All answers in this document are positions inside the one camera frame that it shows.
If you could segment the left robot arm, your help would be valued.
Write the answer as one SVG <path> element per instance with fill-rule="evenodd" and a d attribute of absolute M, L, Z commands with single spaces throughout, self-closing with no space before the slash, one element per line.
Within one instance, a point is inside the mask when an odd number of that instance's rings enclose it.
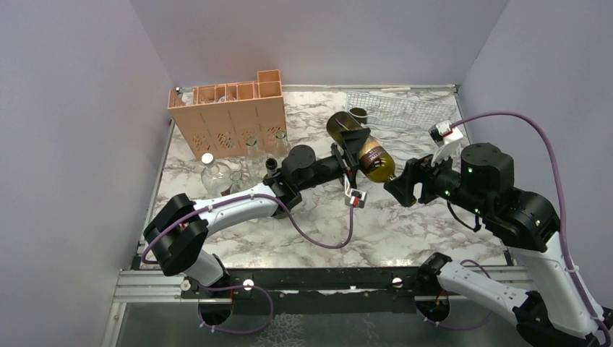
<path fill-rule="evenodd" d="M 341 132 L 340 144 L 333 144 L 331 155 L 322 159 L 311 147 L 297 145 L 280 168 L 242 192 L 208 200 L 172 197 L 143 231 L 147 246 L 141 261 L 148 263 L 147 255 L 153 253 L 164 275 L 183 273 L 198 280 L 208 296 L 220 296 L 228 279 L 223 263 L 202 250 L 206 238 L 251 219 L 289 215 L 302 201 L 302 191 L 334 180 L 345 185 L 350 208 L 362 206 L 365 195 L 357 192 L 355 175 L 369 135 L 368 128 Z"/>

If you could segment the green Primitivo wine bottle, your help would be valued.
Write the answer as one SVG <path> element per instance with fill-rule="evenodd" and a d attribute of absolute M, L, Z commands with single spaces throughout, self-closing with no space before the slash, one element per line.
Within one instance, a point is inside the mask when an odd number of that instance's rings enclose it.
<path fill-rule="evenodd" d="M 274 182 L 277 182 L 280 178 L 280 171 L 278 168 L 278 162 L 275 158 L 268 158 L 265 161 L 266 174 L 262 182 L 265 185 L 272 185 Z"/>

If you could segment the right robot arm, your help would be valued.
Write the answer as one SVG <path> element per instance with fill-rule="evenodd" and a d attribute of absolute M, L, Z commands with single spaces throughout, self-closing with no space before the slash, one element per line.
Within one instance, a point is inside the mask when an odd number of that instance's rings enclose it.
<path fill-rule="evenodd" d="M 410 159 L 384 188 L 404 207 L 437 198 L 473 213 L 531 276 L 533 289 L 515 288 L 473 272 L 439 252 L 417 272 L 426 294 L 460 294 L 515 326 L 532 346 L 596 346 L 612 326 L 612 311 L 583 302 L 564 262 L 560 217 L 552 203 L 514 185 L 513 159 L 489 143 L 469 145 L 459 171 L 432 155 Z"/>

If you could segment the green wine bottle silver neck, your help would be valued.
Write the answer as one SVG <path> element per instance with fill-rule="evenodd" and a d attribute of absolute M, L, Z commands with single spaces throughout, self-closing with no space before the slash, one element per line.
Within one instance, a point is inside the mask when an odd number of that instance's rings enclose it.
<path fill-rule="evenodd" d="M 348 147 L 347 144 L 343 144 L 342 134 L 362 129 L 365 127 L 346 111 L 334 113 L 326 123 L 327 133 L 343 150 L 347 150 Z M 360 170 L 371 181 L 385 183 L 395 177 L 395 161 L 370 134 L 365 137 L 364 143 L 357 150 L 356 157 Z"/>

